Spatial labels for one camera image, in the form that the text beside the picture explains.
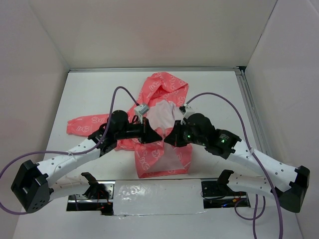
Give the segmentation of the pink hooded kids jacket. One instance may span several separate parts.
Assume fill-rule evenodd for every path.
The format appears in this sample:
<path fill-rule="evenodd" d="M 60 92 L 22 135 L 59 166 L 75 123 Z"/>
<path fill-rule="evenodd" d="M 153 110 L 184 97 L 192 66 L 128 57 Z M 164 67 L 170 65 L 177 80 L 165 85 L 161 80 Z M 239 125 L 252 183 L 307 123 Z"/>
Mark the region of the pink hooded kids jacket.
<path fill-rule="evenodd" d="M 116 150 L 133 151 L 139 178 L 186 174 L 191 164 L 192 146 L 175 147 L 164 142 L 186 100 L 189 85 L 178 77 L 158 72 L 147 77 L 137 102 L 150 109 L 138 118 L 136 106 L 127 112 L 128 124 L 117 140 Z"/>

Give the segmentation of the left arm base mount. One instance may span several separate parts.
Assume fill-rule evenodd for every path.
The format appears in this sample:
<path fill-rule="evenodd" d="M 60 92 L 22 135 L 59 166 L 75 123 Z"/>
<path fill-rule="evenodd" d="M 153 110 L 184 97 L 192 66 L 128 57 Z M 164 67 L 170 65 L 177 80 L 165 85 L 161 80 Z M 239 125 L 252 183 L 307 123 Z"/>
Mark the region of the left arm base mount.
<path fill-rule="evenodd" d="M 99 211 L 101 215 L 112 216 L 115 181 L 99 181 L 89 172 L 81 173 L 88 182 L 84 193 L 68 197 L 68 212 Z"/>

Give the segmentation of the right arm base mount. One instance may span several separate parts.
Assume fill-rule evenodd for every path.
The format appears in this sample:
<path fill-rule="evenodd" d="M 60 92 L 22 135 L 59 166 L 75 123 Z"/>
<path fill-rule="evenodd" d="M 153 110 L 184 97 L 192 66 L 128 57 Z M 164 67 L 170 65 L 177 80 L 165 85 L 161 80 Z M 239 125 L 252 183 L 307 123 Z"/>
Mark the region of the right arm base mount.
<path fill-rule="evenodd" d="M 232 170 L 223 170 L 218 178 L 201 179 L 201 197 L 204 209 L 249 207 L 250 203 L 245 192 L 231 190 L 227 183 L 230 176 L 234 176 Z"/>

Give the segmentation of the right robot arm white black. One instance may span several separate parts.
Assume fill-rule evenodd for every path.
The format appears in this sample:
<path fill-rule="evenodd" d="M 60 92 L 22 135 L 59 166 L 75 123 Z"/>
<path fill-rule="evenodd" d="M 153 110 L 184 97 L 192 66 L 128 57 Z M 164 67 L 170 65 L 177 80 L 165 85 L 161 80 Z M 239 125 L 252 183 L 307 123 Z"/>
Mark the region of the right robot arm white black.
<path fill-rule="evenodd" d="M 308 168 L 286 165 L 249 148 L 247 142 L 239 136 L 224 129 L 216 129 L 200 113 L 192 114 L 185 122 L 175 121 L 164 141 L 175 147 L 184 147 L 190 143 L 201 145 L 212 155 L 235 162 L 259 175 L 247 177 L 232 170 L 223 170 L 217 184 L 222 195 L 242 191 L 264 197 L 277 196 L 282 208 L 293 213 L 301 211 L 309 187 Z"/>

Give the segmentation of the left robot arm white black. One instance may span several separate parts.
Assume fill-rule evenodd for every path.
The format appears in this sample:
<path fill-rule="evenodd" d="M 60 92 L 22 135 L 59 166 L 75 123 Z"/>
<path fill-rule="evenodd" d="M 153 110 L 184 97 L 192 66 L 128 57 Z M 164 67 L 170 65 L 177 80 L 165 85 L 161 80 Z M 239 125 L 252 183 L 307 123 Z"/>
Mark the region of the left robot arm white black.
<path fill-rule="evenodd" d="M 65 155 L 40 163 L 30 160 L 24 162 L 11 189 L 26 213 L 34 213 L 49 202 L 50 195 L 54 193 L 52 185 L 58 179 L 112 151 L 116 148 L 118 140 L 131 138 L 136 138 L 142 144 L 162 140 L 162 137 L 151 128 L 147 118 L 143 117 L 140 122 L 129 122 L 126 112 L 114 111 L 105 124 Z"/>

